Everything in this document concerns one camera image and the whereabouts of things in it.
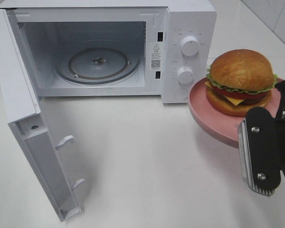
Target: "bottom bun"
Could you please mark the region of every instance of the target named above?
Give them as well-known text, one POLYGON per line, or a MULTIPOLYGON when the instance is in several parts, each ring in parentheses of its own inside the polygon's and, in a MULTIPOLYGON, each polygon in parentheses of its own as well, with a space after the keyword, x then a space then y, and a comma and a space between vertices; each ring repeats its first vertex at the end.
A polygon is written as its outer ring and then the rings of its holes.
POLYGON ((246 104, 239 104, 233 105, 225 98, 218 95, 213 89, 207 87, 207 99, 210 104, 218 111, 233 116, 245 116, 249 109, 253 107, 265 107, 266 104, 271 99, 271 91, 269 90, 265 97, 256 104, 246 105, 246 104))

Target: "microwave door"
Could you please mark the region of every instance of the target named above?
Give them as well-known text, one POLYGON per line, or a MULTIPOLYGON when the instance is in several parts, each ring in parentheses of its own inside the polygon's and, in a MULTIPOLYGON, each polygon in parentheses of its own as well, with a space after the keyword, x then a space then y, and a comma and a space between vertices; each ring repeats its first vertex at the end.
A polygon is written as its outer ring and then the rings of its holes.
POLYGON ((13 11, 0 9, 0 86, 8 125, 61 221, 80 212, 29 78, 33 73, 13 11))

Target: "lettuce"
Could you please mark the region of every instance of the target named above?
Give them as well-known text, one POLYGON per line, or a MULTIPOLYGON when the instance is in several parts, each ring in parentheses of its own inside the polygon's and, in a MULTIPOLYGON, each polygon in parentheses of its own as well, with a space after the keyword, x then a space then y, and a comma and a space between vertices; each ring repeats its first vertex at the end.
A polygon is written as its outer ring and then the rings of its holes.
POLYGON ((266 88, 266 89, 263 89, 263 90, 259 90, 259 91, 245 91, 245 90, 241 90, 241 89, 234 89, 234 88, 229 88, 229 87, 226 87, 226 86, 223 86, 223 85, 220 85, 219 83, 217 83, 216 81, 214 81, 209 74, 207 74, 207 78, 209 79, 209 81, 211 82, 211 84, 219 89, 226 89, 228 92, 234 92, 234 91, 237 91, 238 93, 247 93, 247 94, 251 94, 251 95, 255 95, 255 94, 259 94, 261 92, 266 92, 268 90, 271 90, 273 87, 275 87, 275 84, 277 83, 277 75, 274 75, 274 83, 266 88))

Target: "microwave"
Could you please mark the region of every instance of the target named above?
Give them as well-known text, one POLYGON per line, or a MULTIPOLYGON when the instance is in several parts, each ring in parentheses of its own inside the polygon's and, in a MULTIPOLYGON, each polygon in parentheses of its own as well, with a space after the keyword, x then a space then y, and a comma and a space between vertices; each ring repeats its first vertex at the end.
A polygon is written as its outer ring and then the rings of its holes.
POLYGON ((160 95, 187 102, 205 76, 216 21, 207 0, 6 0, 0 5, 0 86, 7 121, 61 221, 79 213, 45 96, 160 95))

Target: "control panel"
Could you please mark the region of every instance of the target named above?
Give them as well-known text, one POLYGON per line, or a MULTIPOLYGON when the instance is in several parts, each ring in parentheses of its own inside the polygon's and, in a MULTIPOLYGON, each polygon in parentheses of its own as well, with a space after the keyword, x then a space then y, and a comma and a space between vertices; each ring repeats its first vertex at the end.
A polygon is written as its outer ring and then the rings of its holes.
POLYGON ((167 29, 164 103, 187 102, 191 87, 205 77, 216 12, 171 12, 167 29))

